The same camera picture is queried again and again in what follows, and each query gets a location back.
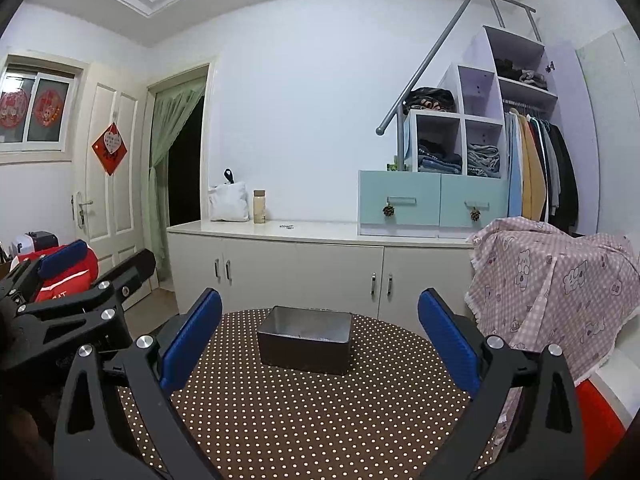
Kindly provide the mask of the white tote bag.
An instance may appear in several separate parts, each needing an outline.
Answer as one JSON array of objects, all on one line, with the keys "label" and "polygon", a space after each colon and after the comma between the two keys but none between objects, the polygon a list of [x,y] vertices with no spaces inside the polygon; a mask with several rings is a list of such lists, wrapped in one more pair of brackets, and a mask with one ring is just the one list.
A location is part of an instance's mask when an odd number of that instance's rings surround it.
[{"label": "white tote bag", "polygon": [[209,219],[224,222],[250,220],[244,182],[235,180],[230,168],[224,170],[224,183],[208,190]]}]

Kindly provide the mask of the teal two-drawer chest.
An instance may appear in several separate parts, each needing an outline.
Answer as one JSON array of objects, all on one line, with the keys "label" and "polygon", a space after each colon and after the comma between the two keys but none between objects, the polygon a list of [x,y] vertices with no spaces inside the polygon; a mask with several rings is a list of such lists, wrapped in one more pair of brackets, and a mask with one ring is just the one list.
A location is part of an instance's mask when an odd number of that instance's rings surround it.
[{"label": "teal two-drawer chest", "polygon": [[506,179],[362,170],[358,233],[463,238],[506,216]]}]

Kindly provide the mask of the hanging clothes row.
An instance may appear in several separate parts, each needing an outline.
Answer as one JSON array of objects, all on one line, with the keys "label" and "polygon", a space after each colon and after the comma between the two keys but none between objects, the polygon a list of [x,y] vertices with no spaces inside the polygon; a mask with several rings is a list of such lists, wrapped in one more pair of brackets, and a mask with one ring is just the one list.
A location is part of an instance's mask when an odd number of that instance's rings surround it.
[{"label": "hanging clothes row", "polygon": [[506,214],[577,233],[579,197],[570,152],[560,128],[515,108],[504,114],[509,178]]}]

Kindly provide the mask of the white cubby shelf unit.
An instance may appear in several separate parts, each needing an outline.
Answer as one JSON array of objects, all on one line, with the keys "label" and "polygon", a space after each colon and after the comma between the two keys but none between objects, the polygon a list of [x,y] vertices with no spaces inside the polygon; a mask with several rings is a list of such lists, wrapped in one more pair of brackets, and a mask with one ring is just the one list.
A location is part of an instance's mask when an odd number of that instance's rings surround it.
[{"label": "white cubby shelf unit", "polygon": [[408,110],[404,116],[405,168],[417,172],[419,142],[423,139],[439,145],[447,154],[461,157],[461,173],[469,173],[468,147],[493,145],[500,153],[500,167],[506,166],[506,127],[503,114],[518,110],[522,115],[549,118],[558,102],[553,78],[539,88],[526,81],[502,76],[495,60],[509,60],[516,68],[542,74],[553,64],[546,48],[509,29],[485,25],[473,37],[459,58],[451,63],[437,84],[454,97],[453,112]]}]

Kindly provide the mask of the long white low cabinet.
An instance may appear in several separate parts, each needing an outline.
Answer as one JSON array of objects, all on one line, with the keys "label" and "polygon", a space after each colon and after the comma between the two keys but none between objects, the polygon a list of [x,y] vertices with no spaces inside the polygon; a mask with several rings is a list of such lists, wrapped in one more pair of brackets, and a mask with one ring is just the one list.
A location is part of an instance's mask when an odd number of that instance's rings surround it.
[{"label": "long white low cabinet", "polygon": [[416,304],[433,287],[451,310],[470,312],[465,240],[365,236],[353,223],[210,220],[172,226],[167,240],[181,311],[211,287],[227,312],[274,306],[350,312],[420,333]]}]

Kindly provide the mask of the window with red paper-cuts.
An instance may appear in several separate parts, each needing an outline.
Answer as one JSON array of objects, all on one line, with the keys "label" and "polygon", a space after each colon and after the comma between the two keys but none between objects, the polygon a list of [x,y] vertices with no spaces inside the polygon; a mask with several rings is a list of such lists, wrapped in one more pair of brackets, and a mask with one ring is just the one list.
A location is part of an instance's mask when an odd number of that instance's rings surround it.
[{"label": "window with red paper-cuts", "polygon": [[52,54],[1,57],[1,162],[69,162],[88,65]]}]

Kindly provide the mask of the white panel door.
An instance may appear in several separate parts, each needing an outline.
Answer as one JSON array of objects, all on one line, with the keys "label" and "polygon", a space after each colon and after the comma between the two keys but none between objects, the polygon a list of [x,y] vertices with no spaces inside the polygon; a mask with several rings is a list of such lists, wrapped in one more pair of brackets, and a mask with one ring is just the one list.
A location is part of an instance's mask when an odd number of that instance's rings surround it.
[{"label": "white panel door", "polygon": [[[142,222],[142,132],[146,88],[121,70],[93,63],[78,99],[72,202],[76,236],[96,254],[99,274],[145,248]],[[93,142],[114,122],[127,154],[108,176]]]}]

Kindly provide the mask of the pink checkered cloth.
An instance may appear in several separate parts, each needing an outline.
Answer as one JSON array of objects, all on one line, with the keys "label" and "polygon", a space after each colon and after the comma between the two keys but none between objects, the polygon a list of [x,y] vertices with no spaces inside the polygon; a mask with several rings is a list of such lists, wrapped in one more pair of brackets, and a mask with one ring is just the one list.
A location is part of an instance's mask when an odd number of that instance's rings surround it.
[{"label": "pink checkered cloth", "polygon": [[608,359],[639,312],[639,263],[626,237],[572,237],[511,217],[491,221],[469,241],[465,303],[478,330],[516,350],[557,344],[576,384]]}]

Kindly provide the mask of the red diamond door decoration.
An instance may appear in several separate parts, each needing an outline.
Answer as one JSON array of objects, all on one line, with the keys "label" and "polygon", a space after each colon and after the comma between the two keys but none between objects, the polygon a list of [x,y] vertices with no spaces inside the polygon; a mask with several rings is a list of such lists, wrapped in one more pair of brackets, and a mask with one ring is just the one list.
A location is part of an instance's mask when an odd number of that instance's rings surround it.
[{"label": "red diamond door decoration", "polygon": [[114,174],[127,154],[124,138],[114,122],[93,142],[92,150],[106,174]]}]

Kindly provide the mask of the beige jar with lid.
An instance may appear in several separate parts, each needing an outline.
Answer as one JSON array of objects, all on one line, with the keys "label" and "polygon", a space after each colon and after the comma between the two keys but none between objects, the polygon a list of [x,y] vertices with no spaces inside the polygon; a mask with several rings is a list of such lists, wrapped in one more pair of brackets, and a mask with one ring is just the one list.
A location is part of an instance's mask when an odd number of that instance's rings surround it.
[{"label": "beige jar with lid", "polygon": [[253,192],[253,219],[256,224],[264,224],[267,221],[265,190]]}]

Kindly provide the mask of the brown polka dot tablecloth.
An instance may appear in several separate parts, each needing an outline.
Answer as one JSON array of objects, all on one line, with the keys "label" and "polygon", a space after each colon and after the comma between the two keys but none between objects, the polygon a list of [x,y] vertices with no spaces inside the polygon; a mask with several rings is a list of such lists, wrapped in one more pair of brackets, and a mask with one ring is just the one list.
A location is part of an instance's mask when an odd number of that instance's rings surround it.
[{"label": "brown polka dot tablecloth", "polygon": [[414,479],[471,401],[426,339],[366,316],[344,376],[262,364],[267,315],[225,314],[171,396],[224,478]]}]

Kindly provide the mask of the black jewelry box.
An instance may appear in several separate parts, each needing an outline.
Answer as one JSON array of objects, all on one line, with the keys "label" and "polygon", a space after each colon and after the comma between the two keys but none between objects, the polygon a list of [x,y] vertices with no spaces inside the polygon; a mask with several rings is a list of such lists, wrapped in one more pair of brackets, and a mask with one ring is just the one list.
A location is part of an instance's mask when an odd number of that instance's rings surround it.
[{"label": "black jewelry box", "polygon": [[352,352],[347,312],[274,306],[257,330],[262,364],[343,376]]}]

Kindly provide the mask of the green doorway curtain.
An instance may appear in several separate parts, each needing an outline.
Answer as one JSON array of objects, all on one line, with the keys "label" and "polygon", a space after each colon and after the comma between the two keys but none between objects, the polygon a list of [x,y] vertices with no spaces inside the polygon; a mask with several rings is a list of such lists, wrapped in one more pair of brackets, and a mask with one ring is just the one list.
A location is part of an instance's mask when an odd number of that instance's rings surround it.
[{"label": "green doorway curtain", "polygon": [[151,245],[160,282],[167,280],[170,275],[166,235],[169,226],[169,152],[196,106],[204,98],[205,89],[206,78],[200,77],[176,84],[155,95],[150,143],[149,213]]}]

